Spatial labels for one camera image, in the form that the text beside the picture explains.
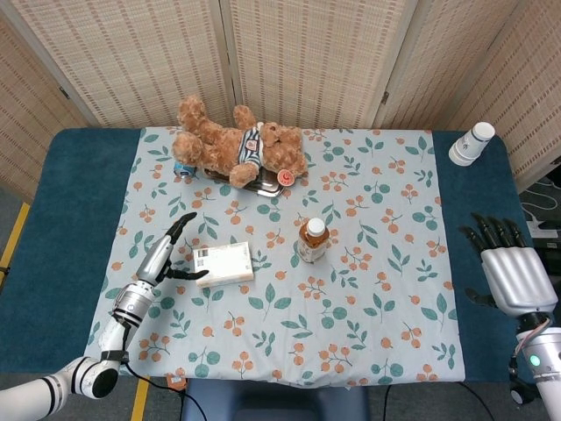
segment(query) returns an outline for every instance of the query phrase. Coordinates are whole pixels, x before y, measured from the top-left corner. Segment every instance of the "small can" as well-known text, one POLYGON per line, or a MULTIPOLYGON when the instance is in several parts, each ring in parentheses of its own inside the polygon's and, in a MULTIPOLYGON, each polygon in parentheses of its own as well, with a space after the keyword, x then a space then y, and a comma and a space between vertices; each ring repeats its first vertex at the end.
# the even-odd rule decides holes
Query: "small can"
POLYGON ((179 161, 175 162, 174 165, 174 173, 178 177, 185 178, 185 177, 192 177, 195 175, 196 168, 190 167, 189 165, 183 165, 179 161))

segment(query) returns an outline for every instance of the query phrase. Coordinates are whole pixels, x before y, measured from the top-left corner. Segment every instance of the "brown teddy bear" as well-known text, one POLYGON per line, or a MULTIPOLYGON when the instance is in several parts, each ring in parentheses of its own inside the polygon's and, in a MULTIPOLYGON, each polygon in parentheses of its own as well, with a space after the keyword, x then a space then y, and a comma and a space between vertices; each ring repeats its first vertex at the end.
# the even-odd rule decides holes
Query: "brown teddy bear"
POLYGON ((174 157, 184 165, 207 168, 230 177, 234 187, 255 180, 259 168, 275 173, 287 170, 304 174, 308 161, 302 153, 302 131, 276 123, 257 123, 244 105, 234 108, 237 129, 209 120, 204 104, 195 95, 180 103, 180 132, 173 144, 174 157))

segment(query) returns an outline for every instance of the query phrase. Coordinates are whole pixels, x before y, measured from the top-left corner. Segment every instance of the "green light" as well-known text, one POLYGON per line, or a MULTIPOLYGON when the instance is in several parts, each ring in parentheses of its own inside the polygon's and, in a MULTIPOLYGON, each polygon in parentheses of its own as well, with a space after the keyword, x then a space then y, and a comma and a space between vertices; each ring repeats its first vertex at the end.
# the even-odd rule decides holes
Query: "green light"
POLYGON ((530 355, 529 356, 529 362, 532 366, 537 367, 540 365, 540 357, 538 357, 537 355, 530 355))

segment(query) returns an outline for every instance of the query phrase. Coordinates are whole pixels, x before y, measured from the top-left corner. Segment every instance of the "white box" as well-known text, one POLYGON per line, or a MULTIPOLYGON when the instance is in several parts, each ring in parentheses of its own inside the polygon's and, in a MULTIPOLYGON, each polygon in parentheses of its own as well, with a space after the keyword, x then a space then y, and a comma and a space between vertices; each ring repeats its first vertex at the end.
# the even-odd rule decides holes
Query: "white box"
POLYGON ((193 262, 194 272, 209 271, 207 275, 197 279, 196 284, 200 288, 253 280, 252 256, 247 241, 227 246, 198 248, 193 250, 193 262))

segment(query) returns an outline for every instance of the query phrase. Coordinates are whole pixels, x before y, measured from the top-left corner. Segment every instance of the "metal tray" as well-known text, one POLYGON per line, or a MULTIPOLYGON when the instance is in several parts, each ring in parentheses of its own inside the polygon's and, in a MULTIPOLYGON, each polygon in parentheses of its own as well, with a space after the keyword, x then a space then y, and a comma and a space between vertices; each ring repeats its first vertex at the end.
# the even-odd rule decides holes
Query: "metal tray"
MULTIPOLYGON (((210 178, 210 180, 230 184, 230 180, 226 175, 208 169, 204 169, 202 173, 205 177, 210 178)), ((277 174, 262 168, 259 171, 257 179, 247 183, 244 189, 265 197, 277 197, 282 193, 282 190, 284 190, 284 186, 281 186, 277 181, 277 174)))

